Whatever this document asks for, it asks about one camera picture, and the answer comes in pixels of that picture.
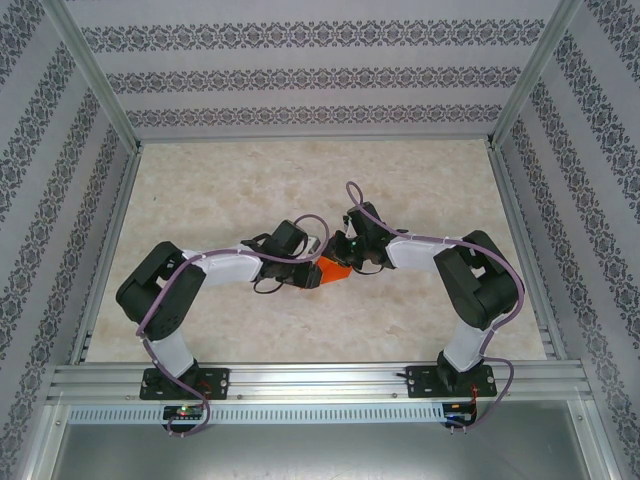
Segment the aluminium mounting rail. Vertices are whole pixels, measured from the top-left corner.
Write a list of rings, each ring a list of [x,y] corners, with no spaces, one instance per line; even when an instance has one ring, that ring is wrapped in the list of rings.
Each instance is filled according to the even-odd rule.
[[[143,363],[84,363],[55,368],[49,404],[138,403]],[[409,401],[402,363],[231,363],[227,401],[258,404]],[[516,361],[504,399],[586,400],[593,397],[581,362]]]

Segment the grey sheet metal panel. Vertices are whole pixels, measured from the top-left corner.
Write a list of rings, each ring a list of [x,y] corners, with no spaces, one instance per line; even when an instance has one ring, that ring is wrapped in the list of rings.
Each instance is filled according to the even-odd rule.
[[[569,435],[453,435],[433,424],[73,425],[52,480],[591,480]]]

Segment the aluminium frame bar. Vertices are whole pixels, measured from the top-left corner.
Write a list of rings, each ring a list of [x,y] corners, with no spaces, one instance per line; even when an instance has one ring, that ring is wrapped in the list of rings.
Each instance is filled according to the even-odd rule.
[[[51,480],[69,418],[68,405],[46,405],[19,480]]]
[[[589,480],[624,480],[594,400],[568,400],[567,406]]]

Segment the aluminium side rail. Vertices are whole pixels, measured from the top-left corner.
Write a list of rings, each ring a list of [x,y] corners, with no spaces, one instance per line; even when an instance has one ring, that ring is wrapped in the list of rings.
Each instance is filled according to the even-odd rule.
[[[545,354],[548,359],[568,360],[569,356],[562,342],[554,311],[528,236],[525,218],[519,208],[504,159],[497,147],[490,143],[486,147],[507,223],[514,241],[529,304],[535,314],[540,330]]]
[[[144,144],[139,143],[122,172],[117,196],[114,199],[111,210],[112,215],[107,225],[108,229],[105,231],[102,249],[91,280],[90,290],[86,295],[81,320],[74,337],[73,349],[69,353],[68,365],[79,365],[86,358],[86,343],[91,342],[91,336],[98,319],[100,306],[106,290],[143,151]]]

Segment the orange paper sheet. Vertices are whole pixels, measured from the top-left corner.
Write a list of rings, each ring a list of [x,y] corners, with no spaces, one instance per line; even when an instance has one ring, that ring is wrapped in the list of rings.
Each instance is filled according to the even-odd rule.
[[[348,278],[353,271],[350,266],[343,266],[325,256],[320,256],[316,265],[321,271],[321,285]]]

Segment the small circuit board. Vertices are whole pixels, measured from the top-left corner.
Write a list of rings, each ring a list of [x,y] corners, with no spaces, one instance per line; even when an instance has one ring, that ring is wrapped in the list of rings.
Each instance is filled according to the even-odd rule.
[[[472,423],[477,417],[477,405],[475,403],[445,404],[444,413],[447,418],[452,418],[457,422]]]
[[[163,410],[163,419],[165,421],[171,419],[199,421],[203,419],[203,416],[203,408],[195,405],[165,406]]]

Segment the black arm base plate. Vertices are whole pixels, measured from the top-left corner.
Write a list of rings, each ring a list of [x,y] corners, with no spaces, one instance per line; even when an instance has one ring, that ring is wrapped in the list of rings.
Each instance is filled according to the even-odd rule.
[[[207,400],[225,400],[230,371],[224,368],[192,367],[179,380]],[[196,400],[197,396],[169,380],[156,368],[144,371],[139,391],[142,400]]]
[[[435,365],[407,366],[402,377],[406,380],[410,398],[480,398],[497,396],[493,370],[489,365],[479,365],[467,372],[449,371]]]

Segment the aluminium frame post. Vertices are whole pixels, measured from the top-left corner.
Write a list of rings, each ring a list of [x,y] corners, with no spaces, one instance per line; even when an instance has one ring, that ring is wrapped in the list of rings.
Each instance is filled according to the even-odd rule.
[[[105,110],[110,123],[129,152],[137,152],[140,140],[121,107],[106,74],[100,67],[80,27],[64,0],[39,0],[62,41],[73,56],[89,87]]]
[[[553,51],[569,27],[581,4],[582,0],[558,1],[548,24],[542,31],[538,43],[498,116],[493,130],[488,135],[489,146],[493,150],[496,150],[502,145],[509,135],[513,123],[516,121],[524,103],[542,75],[553,55]]]

